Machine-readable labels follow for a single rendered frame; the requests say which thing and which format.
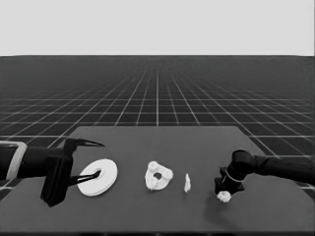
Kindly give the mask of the large thick white disc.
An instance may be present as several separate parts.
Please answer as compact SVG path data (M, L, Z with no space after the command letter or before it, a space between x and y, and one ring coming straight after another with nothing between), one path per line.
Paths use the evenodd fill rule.
M88 197L95 197L107 191L118 177L116 163L108 158L99 159L90 163L82 172L82 175L99 174L92 180L78 184L80 192Z

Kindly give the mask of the white round carrier with pins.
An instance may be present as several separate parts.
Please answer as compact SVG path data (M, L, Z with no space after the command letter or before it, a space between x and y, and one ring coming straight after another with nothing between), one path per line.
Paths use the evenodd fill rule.
M157 179L157 182L158 182L158 186L157 188L155 189L155 191L159 191L159 190L163 190L164 188L167 187L167 185L169 184L169 182L172 180L165 180L162 178L161 176L161 171L163 168L167 168L161 164L159 164L159 169L155 172L152 172L150 171L148 168L147 168L147 171L145 173L145 183L147 180L150 180L150 179Z

